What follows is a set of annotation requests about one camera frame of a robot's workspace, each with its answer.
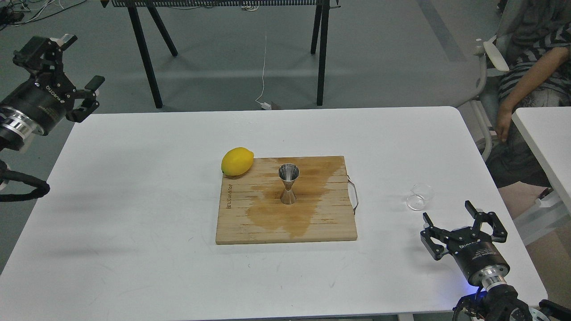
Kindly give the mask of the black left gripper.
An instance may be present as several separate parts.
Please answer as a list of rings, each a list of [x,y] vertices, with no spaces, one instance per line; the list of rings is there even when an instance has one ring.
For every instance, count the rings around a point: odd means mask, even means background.
[[[46,136],[66,119],[81,123],[99,107],[96,100],[105,77],[96,75],[83,90],[77,90],[64,72],[63,52],[77,36],[65,34],[61,38],[32,37],[26,45],[13,53],[12,62],[30,73],[30,80],[20,84],[1,102],[1,115],[17,112],[32,120],[35,133]],[[69,92],[59,97],[57,92]],[[82,99],[78,108],[74,102]]]

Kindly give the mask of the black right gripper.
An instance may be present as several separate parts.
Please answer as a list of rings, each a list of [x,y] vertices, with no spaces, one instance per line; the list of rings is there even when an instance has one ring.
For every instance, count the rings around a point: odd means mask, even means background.
[[[505,243],[508,232],[495,212],[485,213],[466,200],[465,208],[473,217],[469,230],[448,231],[437,228],[427,213],[422,213],[425,225],[421,241],[434,260],[451,254],[467,282],[474,287],[494,287],[506,284],[510,267],[493,242]],[[481,232],[482,223],[492,228],[492,235]]]

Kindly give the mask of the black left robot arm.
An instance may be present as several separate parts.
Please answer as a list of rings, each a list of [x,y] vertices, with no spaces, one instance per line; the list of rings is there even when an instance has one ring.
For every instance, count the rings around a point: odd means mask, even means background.
[[[12,62],[29,74],[21,84],[12,75],[1,76],[1,85],[14,89],[1,100],[1,155],[14,160],[24,154],[36,136],[47,136],[66,120],[81,123],[99,107],[99,88],[105,78],[95,75],[79,89],[65,73],[63,52],[77,36],[31,37],[13,53]]]

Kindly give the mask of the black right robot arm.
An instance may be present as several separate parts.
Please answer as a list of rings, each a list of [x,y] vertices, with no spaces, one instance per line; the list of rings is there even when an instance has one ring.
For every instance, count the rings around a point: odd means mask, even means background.
[[[571,312],[550,300],[542,300],[533,308],[518,298],[518,293],[505,277],[510,271],[506,260],[495,247],[504,243],[508,232],[494,212],[477,210],[470,201],[465,207],[473,225],[448,231],[436,227],[423,213],[422,243],[435,260],[450,254],[466,281],[477,287],[475,294],[463,296],[453,309],[453,320],[461,313],[484,321],[568,321]]]

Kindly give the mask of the person's bare hand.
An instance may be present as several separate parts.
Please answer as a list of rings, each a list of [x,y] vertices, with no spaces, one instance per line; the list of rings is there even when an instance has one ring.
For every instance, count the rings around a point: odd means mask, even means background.
[[[494,126],[494,130],[502,143],[506,143],[508,140],[509,128],[512,122],[512,112],[513,109],[511,107],[500,106],[497,113],[497,122]]]

